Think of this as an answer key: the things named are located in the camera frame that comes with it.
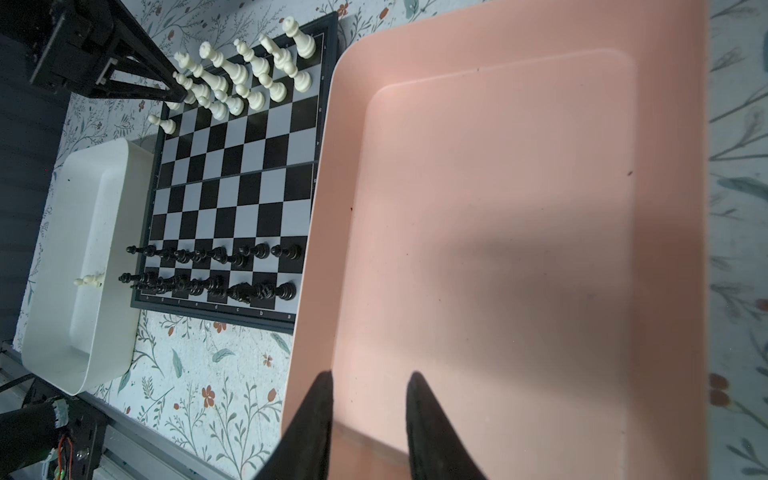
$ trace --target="red flower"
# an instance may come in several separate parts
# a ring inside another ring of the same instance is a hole
[[[725,390],[729,385],[730,384],[728,383],[728,380],[724,376],[717,375],[716,373],[710,373],[710,387],[713,389]]]
[[[710,390],[710,404],[716,407],[727,407],[730,405],[730,398],[723,390]]]
[[[213,390],[210,389],[210,385],[206,389],[203,389],[203,398],[205,399],[203,401],[205,408],[214,406],[214,399],[216,398],[216,394]]]

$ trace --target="floral tablecloth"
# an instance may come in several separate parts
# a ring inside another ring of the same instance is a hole
[[[276,36],[338,12],[342,47],[384,28],[479,0],[124,0],[169,56],[202,41]],[[768,2],[710,0],[710,477],[768,475]],[[57,169],[73,151],[127,137],[154,149],[152,101],[73,95]],[[56,173],[50,193],[56,188]],[[51,207],[45,208],[45,216]],[[43,218],[14,347],[45,249]],[[99,398],[234,478],[250,478],[279,438],[289,335],[142,312],[134,361]]]

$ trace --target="pink tray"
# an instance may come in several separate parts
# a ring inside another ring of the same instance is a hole
[[[495,0],[333,75],[285,425],[408,478],[421,370],[489,478],[706,478],[706,2]]]

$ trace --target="chessboard border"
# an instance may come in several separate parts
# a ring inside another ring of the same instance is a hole
[[[339,56],[341,54],[341,48],[339,47],[339,16],[336,12],[330,12],[327,15],[324,15],[322,17],[316,18],[312,20],[311,22],[306,23],[305,25],[301,26],[301,30],[304,33],[307,33],[309,35],[315,36],[320,33],[323,33],[325,35],[325,39],[323,42],[323,47],[326,49],[323,53],[324,55],[324,61],[321,63],[321,79],[325,82],[323,84],[323,87],[319,91],[318,95],[318,112],[320,113],[318,115],[317,119],[317,143],[319,146],[322,147],[321,143],[323,141],[323,132],[325,131],[325,123],[326,123],[326,110],[328,108],[328,96],[330,93],[330,85],[331,85],[331,77],[333,75],[333,69],[336,67],[336,63],[339,60]],[[293,40],[288,38],[287,35],[284,33],[276,38],[273,39],[275,43],[279,47],[288,47],[293,45]],[[254,53],[259,57],[267,56],[266,49],[262,45],[254,45],[253,46]],[[213,74],[221,74],[224,73],[222,68],[215,68],[213,65],[209,65],[206,68],[207,71]],[[170,113],[170,108],[163,103],[163,110],[161,113],[161,118],[165,119],[168,118],[168,115]],[[157,140],[155,142],[155,149],[154,149],[154,166],[153,166],[153,176],[152,176],[152,184],[149,188],[149,191],[147,192],[147,203],[146,208],[144,209],[144,232],[141,236],[141,244],[147,245],[149,242],[149,236],[150,236],[150,229],[151,229],[151,212],[154,210],[154,195],[155,195],[155,185],[157,184],[157,179],[160,175],[160,167],[162,164],[162,150],[165,142],[165,134],[162,134],[161,132],[157,135]],[[320,149],[315,149],[315,160],[313,164],[315,165],[313,176],[316,178],[318,165],[319,165],[319,156],[320,156]],[[312,203],[314,204],[314,194],[315,194],[315,188],[316,184],[313,184],[312,186]],[[139,255],[136,261],[137,267],[136,271],[141,272],[144,270],[144,262],[145,258],[143,255]],[[259,328],[259,329],[265,329],[265,330],[271,330],[274,332],[279,333],[293,333],[293,326],[296,321],[296,315],[287,315],[281,312],[273,312],[269,311],[269,313],[278,313],[282,315],[278,316],[287,316],[289,319],[274,319],[269,318],[266,316],[251,316],[251,315],[243,315],[243,314],[237,314],[237,313],[228,313],[223,312],[219,310],[210,310],[206,311],[205,309],[201,308],[194,308],[189,306],[182,306],[180,304],[172,305],[170,304],[170,301],[178,300],[178,299],[169,299],[169,303],[158,303],[156,301],[150,301],[150,300],[142,300],[141,292],[135,291],[133,295],[131,295],[131,307],[138,308],[142,310],[150,310],[153,312],[160,312],[160,313],[169,313],[171,315],[179,315],[179,316],[191,316],[195,318],[201,318],[206,320],[215,320],[220,321],[223,323],[230,323],[233,325],[240,325],[240,326],[248,326],[253,328]],[[219,305],[222,310],[227,309],[227,305]]]

